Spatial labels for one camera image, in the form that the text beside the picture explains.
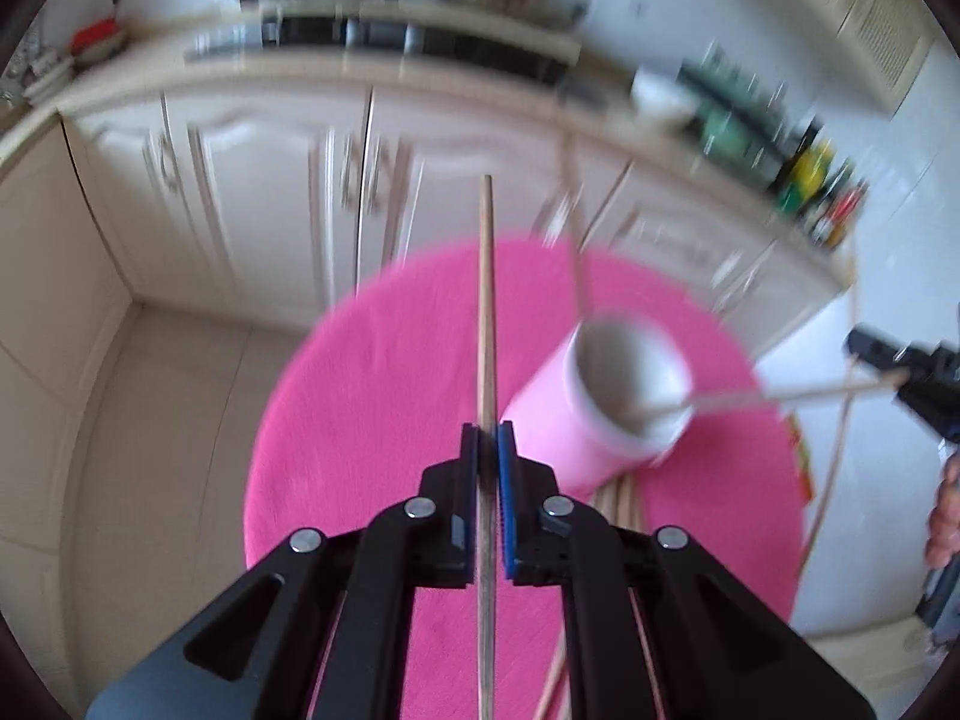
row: screw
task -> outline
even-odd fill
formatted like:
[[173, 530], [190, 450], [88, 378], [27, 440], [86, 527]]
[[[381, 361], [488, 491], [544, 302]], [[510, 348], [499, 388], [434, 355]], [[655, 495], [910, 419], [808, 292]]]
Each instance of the screw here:
[[403, 510], [407, 512], [407, 517], [412, 519], [426, 519], [437, 512], [437, 504], [429, 498], [411, 498], [403, 504]]
[[322, 543], [323, 536], [313, 528], [303, 528], [290, 536], [290, 548], [294, 552], [313, 552]]
[[683, 549], [690, 543], [690, 536], [681, 528], [668, 525], [656, 531], [656, 541], [664, 549]]
[[565, 495], [551, 495], [544, 501], [544, 512], [551, 517], [566, 517], [573, 512], [573, 501]]

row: round table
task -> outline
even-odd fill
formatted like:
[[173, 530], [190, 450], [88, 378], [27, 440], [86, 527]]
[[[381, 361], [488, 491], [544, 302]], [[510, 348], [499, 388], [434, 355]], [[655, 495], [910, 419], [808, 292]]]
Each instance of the round table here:
[[[501, 413], [576, 323], [569, 252], [532, 242], [496, 250]], [[752, 389], [752, 366], [682, 288], [606, 254], [586, 259], [598, 311], [648, 317], [688, 357], [695, 389]], [[244, 510], [247, 565], [291, 531], [364, 527], [416, 494], [426, 466], [456, 457], [476, 420], [476, 246], [388, 269], [339, 305], [277, 385], [253, 450]], [[549, 458], [534, 458], [549, 461]], [[797, 592], [802, 503], [773, 409], [704, 415], [659, 469], [637, 474], [651, 527], [682, 525], [782, 618]], [[560, 630], [557, 589], [497, 589], [496, 702], [531, 717]], [[476, 596], [419, 591], [403, 717], [476, 712]]]

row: pink cup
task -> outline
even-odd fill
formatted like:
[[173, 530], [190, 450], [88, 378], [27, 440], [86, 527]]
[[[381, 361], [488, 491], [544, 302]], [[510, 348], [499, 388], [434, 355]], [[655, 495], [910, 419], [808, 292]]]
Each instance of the pink cup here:
[[642, 422], [641, 405], [683, 402], [693, 389], [664, 330], [636, 319], [584, 322], [512, 399], [517, 452], [552, 466], [564, 491], [589, 491], [642, 464], [662, 463], [692, 409]]

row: wall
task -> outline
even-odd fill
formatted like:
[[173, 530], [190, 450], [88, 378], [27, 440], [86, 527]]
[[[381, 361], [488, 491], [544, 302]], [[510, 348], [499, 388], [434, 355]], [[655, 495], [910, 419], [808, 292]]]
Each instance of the wall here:
[[[123, 0], [128, 18], [164, 22], [229, 0]], [[109, 0], [50, 0], [45, 34], [55, 45], [109, 13]], [[956, 338], [960, 272], [960, 62], [937, 45], [892, 121], [837, 79], [817, 47], [765, 0], [594, 0], [584, 34], [622, 60], [675, 67], [718, 39], [765, 79], [785, 79], [794, 114], [816, 110], [841, 154], [874, 182], [856, 235], [858, 298], [842, 298], [760, 363], [771, 383], [843, 375], [851, 320], [904, 341]], [[803, 409], [822, 484], [838, 407]], [[939, 461], [934, 440], [889, 398], [853, 409], [846, 461], [822, 541], [794, 618], [805, 632], [855, 629], [911, 613], [923, 567], [923, 529]]]

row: finger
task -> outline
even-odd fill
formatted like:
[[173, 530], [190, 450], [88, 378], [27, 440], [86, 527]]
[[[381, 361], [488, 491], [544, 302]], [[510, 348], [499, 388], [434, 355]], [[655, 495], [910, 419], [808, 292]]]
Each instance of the finger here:
[[941, 549], [933, 544], [928, 544], [926, 546], [926, 552], [923, 558], [930, 568], [946, 568], [949, 565], [950, 560], [953, 558], [953, 552], [950, 552], [947, 549]]
[[960, 490], [946, 481], [937, 490], [937, 511], [954, 525], [960, 524]]
[[960, 454], [951, 457], [944, 467], [944, 480], [948, 485], [954, 484], [958, 479], [960, 479]]
[[939, 511], [930, 514], [930, 541], [943, 549], [960, 551], [960, 530], [955, 522], [950, 522]]

